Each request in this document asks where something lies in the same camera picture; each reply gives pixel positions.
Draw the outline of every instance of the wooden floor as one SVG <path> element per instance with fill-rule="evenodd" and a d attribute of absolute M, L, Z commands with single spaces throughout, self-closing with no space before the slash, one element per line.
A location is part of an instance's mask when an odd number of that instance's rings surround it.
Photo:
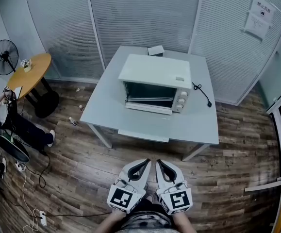
<path fill-rule="evenodd" d="M 194 144 L 154 143 L 107 130 L 114 144 L 112 150 L 107 149 L 86 125 L 73 126 L 68 121 L 69 117 L 80 119 L 79 105 L 86 105 L 94 86 L 67 82 L 50 85 L 59 93 L 60 104 L 48 118 L 36 118 L 29 103 L 24 103 L 31 121 L 47 131 L 56 131 L 54 146 L 46 148 L 51 161 L 44 173 L 46 187 L 40 188 L 38 176 L 26 172 L 24 193 L 31 209 L 52 215 L 109 212 L 106 204 L 109 188 L 124 165 L 141 158 L 164 159 L 181 168 L 192 189 L 193 207 L 186 214 L 199 233 L 270 232 L 268 226 L 275 220 L 280 190 L 244 192 L 245 187 L 275 181 L 280 172 L 274 125 L 255 91 L 238 107 L 216 103 L 220 144 L 182 162 L 182 153 Z M 28 151 L 31 156 L 28 167 L 41 172 L 48 158 L 35 150 Z M 2 154 L 7 158 L 8 172 L 0 186 L 8 199 L 28 210 L 22 198 L 24 173 L 16 170 L 14 159 L 5 152 Z M 149 193 L 155 191 L 155 181 L 152 168 Z M 41 226 L 39 231 L 89 233 L 104 218 L 48 217 L 48 226 Z M 22 232 L 22 227 L 31 223 L 22 208 L 14 207 L 0 196 L 0 225 L 4 233 Z"/>

